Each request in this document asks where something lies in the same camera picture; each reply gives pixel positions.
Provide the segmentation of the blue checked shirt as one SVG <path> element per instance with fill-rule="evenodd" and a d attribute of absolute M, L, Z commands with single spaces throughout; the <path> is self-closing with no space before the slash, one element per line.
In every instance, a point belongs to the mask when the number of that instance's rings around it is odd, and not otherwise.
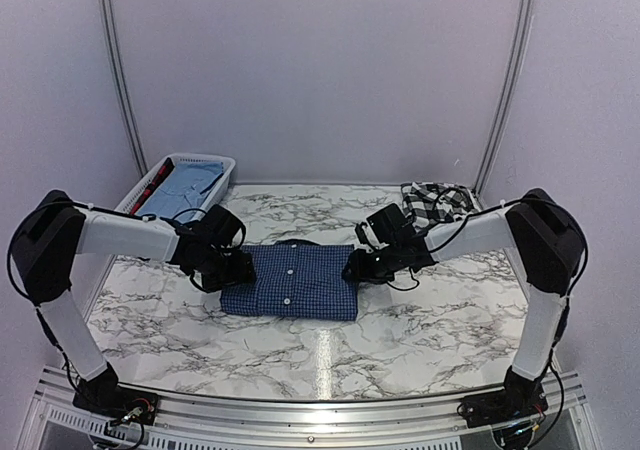
<path fill-rule="evenodd" d="M 247 245 L 256 280 L 222 290 L 221 310 L 238 316 L 273 316 L 350 322 L 358 315 L 358 286 L 342 271 L 352 245 L 285 240 Z"/>

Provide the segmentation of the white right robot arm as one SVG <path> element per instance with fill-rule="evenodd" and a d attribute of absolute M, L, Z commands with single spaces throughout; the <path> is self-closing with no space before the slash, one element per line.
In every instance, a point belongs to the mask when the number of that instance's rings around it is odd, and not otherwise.
<path fill-rule="evenodd" d="M 387 284 L 400 270 L 416 272 L 473 253 L 517 251 L 526 275 L 528 313 L 495 408 L 506 418 L 519 416 L 539 394 L 566 325 L 570 295 L 588 260 L 586 237 L 576 219 L 546 191 L 534 188 L 517 200 L 429 229 L 416 230 L 395 204 L 366 223 L 382 246 L 349 255 L 342 270 L 349 282 Z"/>

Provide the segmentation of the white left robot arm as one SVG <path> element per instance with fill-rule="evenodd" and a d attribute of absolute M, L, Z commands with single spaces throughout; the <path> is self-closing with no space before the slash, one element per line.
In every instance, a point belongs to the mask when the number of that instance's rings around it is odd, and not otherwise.
<path fill-rule="evenodd" d="M 34 307 L 49 341 L 79 377 L 77 394 L 106 415 L 125 408 L 126 393 L 71 295 L 79 255 L 122 255 L 177 267 L 202 292 L 256 279 L 242 249 L 246 228 L 219 205 L 189 222 L 137 216 L 49 192 L 19 224 L 7 250 L 7 275 Z"/>

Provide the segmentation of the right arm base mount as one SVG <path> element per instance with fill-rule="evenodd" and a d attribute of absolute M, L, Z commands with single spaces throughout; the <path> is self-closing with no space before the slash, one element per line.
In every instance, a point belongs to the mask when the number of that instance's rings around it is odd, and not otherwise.
<path fill-rule="evenodd" d="M 525 402 L 519 397 L 508 396 L 505 390 L 498 390 L 463 397 L 457 413 L 469 428 L 477 428 L 541 415 L 547 409 L 545 394 L 535 395 Z"/>

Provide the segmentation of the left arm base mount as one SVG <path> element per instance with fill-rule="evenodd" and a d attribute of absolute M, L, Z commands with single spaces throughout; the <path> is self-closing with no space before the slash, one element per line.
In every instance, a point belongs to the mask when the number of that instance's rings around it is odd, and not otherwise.
<path fill-rule="evenodd" d="M 129 412 L 140 408 L 142 413 L 138 420 L 143 425 L 155 422 L 158 403 L 159 395 L 156 393 L 123 387 L 118 387 L 107 403 L 98 404 L 97 397 L 90 402 L 79 393 L 73 398 L 74 407 L 115 420 L 121 420 Z"/>

